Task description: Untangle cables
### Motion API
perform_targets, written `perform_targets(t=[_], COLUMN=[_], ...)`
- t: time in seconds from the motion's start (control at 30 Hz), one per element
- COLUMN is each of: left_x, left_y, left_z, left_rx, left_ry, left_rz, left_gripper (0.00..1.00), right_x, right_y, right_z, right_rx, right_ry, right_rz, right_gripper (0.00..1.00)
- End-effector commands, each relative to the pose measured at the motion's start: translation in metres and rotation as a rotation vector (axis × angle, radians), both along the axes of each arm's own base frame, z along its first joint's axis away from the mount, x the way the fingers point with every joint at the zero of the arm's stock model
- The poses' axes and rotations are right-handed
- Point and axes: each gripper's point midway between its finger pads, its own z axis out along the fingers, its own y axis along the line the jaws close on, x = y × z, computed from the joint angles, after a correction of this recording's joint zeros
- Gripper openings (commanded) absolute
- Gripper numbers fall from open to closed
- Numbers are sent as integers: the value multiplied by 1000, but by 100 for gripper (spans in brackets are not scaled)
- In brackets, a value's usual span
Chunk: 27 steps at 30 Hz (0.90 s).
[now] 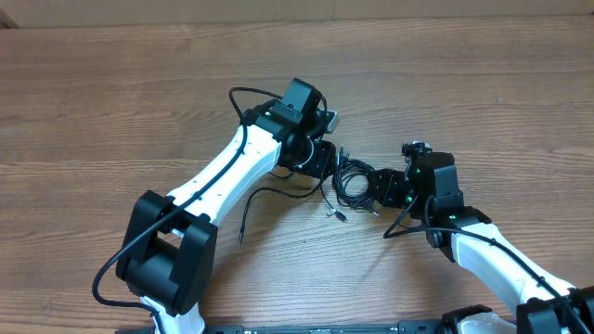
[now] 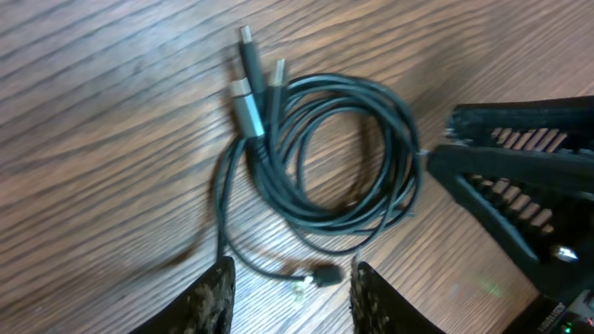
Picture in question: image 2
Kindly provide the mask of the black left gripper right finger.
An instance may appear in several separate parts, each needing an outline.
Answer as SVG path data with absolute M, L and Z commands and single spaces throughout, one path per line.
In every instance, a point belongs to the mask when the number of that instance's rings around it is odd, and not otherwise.
M 355 334 L 445 334 L 366 262 L 352 263 L 350 304 Z

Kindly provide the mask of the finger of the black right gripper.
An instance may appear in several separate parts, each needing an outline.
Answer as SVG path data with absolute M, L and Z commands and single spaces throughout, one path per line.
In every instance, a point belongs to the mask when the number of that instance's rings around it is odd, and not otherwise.
M 593 97 L 458 105 L 445 136 L 472 147 L 593 151 Z
M 550 297 L 593 286 L 593 160 L 585 155 L 442 145 L 427 169 Z

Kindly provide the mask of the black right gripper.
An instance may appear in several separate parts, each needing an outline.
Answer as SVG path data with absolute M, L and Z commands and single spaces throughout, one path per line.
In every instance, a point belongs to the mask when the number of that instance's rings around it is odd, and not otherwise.
M 504 334 L 593 334 L 593 291 L 572 302 L 538 296 L 503 331 Z

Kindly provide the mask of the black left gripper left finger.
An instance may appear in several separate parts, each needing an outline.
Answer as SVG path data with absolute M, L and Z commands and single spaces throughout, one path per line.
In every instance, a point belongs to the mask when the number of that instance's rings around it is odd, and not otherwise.
M 229 334 L 235 290 L 235 262 L 224 256 L 131 334 Z

